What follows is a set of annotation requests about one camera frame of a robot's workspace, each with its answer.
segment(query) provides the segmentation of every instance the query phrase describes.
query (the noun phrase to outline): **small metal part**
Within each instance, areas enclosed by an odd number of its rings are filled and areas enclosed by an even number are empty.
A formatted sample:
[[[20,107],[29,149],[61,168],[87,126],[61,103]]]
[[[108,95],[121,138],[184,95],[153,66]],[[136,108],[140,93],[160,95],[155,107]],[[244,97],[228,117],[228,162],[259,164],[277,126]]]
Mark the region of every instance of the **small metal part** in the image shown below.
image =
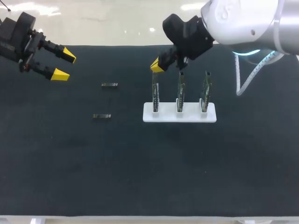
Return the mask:
[[[153,111],[158,112],[159,109],[159,83],[158,74],[153,72]]]
[[[185,99],[184,73],[180,72],[178,78],[178,103],[177,103],[178,112],[183,112],[184,99]]]
[[[94,114],[93,118],[94,119],[107,119],[107,118],[111,118],[111,114]]]
[[[102,88],[117,88],[118,83],[102,83]]]
[[[211,80],[211,73],[206,71],[205,80],[203,83],[202,89],[202,101],[201,101],[201,111],[207,112],[207,107],[210,101],[210,94],[211,94],[211,87],[212,87],[212,80]]]

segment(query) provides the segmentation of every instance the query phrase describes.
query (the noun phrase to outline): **white holder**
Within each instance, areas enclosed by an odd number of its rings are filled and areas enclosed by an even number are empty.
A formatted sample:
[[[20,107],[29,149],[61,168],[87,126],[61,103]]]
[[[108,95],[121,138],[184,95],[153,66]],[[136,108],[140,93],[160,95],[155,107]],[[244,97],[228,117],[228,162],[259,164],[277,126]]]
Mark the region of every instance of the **white holder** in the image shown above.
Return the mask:
[[[173,123],[215,123],[216,110],[213,103],[209,103],[207,112],[201,111],[199,103],[184,103],[183,112],[178,112],[176,102],[159,102],[158,112],[153,112],[153,102],[145,103],[143,107],[144,122],[173,122]]]

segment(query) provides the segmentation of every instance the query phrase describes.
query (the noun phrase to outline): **cable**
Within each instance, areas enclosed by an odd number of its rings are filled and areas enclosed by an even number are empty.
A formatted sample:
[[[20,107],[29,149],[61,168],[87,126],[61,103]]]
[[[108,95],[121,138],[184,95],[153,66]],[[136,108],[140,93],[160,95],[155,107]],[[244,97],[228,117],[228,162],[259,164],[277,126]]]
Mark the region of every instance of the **cable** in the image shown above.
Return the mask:
[[[237,96],[242,95],[253,78],[258,74],[258,72],[262,69],[263,66],[267,65],[271,60],[274,60],[277,57],[281,57],[281,54],[279,52],[273,51],[270,54],[268,54],[251,72],[251,74],[248,76],[246,81],[244,82],[243,86],[240,88],[240,64],[239,64],[239,56],[235,54],[235,70],[236,70],[236,81],[237,81],[237,90],[236,94]]]
[[[7,8],[7,10],[8,10],[9,12],[11,11],[10,8],[8,8],[8,7],[3,3],[3,1],[0,0],[0,2]]]

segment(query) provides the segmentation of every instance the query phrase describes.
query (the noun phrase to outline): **black mat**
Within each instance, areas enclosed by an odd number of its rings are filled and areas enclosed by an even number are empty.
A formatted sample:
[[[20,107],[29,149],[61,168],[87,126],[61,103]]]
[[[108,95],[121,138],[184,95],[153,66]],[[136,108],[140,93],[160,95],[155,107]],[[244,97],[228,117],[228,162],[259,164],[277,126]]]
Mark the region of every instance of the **black mat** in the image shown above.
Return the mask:
[[[209,70],[217,122],[143,123],[164,48],[69,47],[75,65],[48,62],[68,82],[0,59],[0,215],[299,216],[297,59],[264,68],[237,97],[234,56],[216,46],[186,69],[185,101]],[[161,101],[175,100],[177,74],[161,75]]]

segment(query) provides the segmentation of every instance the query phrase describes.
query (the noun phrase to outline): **white floor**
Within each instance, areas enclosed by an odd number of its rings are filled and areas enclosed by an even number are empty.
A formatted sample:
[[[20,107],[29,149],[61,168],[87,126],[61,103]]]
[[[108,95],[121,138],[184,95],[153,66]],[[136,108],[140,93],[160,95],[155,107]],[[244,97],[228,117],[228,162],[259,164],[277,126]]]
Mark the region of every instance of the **white floor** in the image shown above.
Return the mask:
[[[0,18],[36,17],[35,29],[62,45],[171,44],[162,22],[175,13],[187,21],[207,0],[3,0]]]

